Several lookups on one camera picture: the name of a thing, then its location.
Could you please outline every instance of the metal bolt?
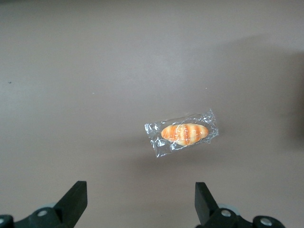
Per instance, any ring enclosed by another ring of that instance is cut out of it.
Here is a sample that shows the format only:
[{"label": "metal bolt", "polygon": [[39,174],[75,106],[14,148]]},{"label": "metal bolt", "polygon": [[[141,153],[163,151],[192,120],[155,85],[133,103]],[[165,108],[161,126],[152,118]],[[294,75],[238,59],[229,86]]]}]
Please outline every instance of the metal bolt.
[{"label": "metal bolt", "polygon": [[228,211],[228,210],[222,210],[221,214],[222,214],[223,216],[225,216],[225,217],[230,217],[230,216],[231,216],[231,213],[230,213],[230,211]]},{"label": "metal bolt", "polygon": [[37,216],[41,217],[41,216],[44,216],[47,214],[47,211],[46,210],[42,210],[40,212],[38,212]]},{"label": "metal bolt", "polygon": [[264,224],[265,226],[271,226],[272,225],[272,222],[269,219],[267,219],[267,218],[261,218],[260,222],[262,224]]}]

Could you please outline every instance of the clear plastic bag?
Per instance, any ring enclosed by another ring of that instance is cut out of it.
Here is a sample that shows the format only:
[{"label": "clear plastic bag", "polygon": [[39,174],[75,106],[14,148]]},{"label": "clear plastic bag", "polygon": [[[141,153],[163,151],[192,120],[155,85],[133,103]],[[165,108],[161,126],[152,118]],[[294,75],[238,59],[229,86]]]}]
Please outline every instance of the clear plastic bag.
[{"label": "clear plastic bag", "polygon": [[[186,134],[190,134],[190,131],[187,129],[193,129],[191,130],[191,134],[193,133],[195,138],[190,138],[190,136],[186,136],[185,138]],[[203,131],[199,130],[199,133],[197,133],[194,129],[202,129]],[[156,157],[162,157],[199,143],[210,143],[211,139],[219,135],[216,120],[211,109],[204,114],[193,114],[167,121],[147,123],[145,124],[145,130],[156,152]],[[167,134],[168,130],[173,132],[174,137],[172,134]]]}]

